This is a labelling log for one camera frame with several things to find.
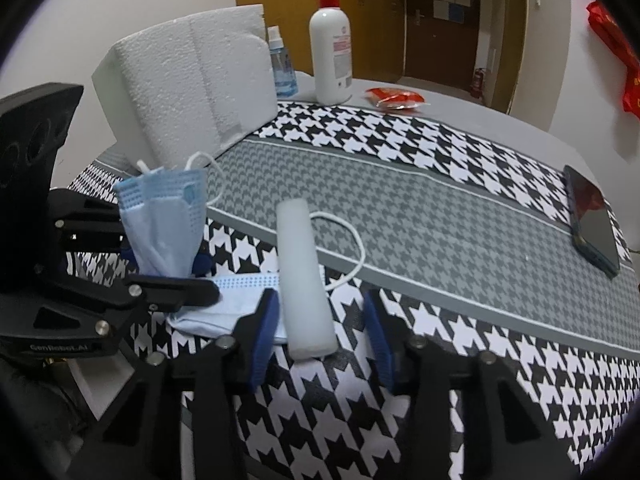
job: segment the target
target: red snack packet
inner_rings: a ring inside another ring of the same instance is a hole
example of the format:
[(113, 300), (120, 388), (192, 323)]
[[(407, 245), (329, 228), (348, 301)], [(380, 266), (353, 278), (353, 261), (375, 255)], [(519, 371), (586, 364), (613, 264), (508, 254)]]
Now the red snack packet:
[(387, 110), (407, 110), (424, 103), (420, 94), (402, 88), (369, 88), (367, 98), (377, 108)]

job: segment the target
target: hand sanitizer bottle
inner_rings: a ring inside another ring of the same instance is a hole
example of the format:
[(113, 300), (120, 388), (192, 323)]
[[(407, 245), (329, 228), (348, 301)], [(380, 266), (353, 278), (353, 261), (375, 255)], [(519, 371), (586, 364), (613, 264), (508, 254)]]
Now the hand sanitizer bottle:
[(351, 26), (340, 0), (320, 0), (309, 21), (316, 98), (337, 105), (351, 97)]
[(276, 81), (276, 95), (278, 97), (291, 97), (298, 93), (296, 72), (291, 65), (289, 51), (285, 48), (280, 27), (269, 27), (269, 50), (271, 51), (271, 64), (273, 65), (273, 78)]

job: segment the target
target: fire extinguisher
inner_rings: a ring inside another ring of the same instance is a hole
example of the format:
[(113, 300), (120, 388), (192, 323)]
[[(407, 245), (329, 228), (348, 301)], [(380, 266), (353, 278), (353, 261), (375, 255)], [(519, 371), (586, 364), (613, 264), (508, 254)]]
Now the fire extinguisher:
[(474, 78), (471, 82), (471, 91), (469, 92), (472, 97), (482, 97), (482, 86), (484, 85), (484, 68), (476, 68), (474, 72)]

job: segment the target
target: white foam block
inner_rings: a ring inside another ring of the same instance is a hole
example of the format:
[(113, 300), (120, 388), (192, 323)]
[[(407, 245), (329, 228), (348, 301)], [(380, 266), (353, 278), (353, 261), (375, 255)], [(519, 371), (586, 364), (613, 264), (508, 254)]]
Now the white foam block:
[(181, 168), (197, 151), (218, 156), (276, 116), (263, 14), (262, 5), (208, 10), (111, 47), (92, 79), (132, 164)]

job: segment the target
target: pump bottle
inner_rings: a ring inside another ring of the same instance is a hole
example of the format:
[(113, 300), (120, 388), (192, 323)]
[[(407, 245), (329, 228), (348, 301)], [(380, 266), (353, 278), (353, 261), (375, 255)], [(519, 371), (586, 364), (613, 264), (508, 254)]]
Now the pump bottle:
[(336, 105), (351, 97), (351, 27), (340, 0), (320, 0), (309, 21), (316, 98)]

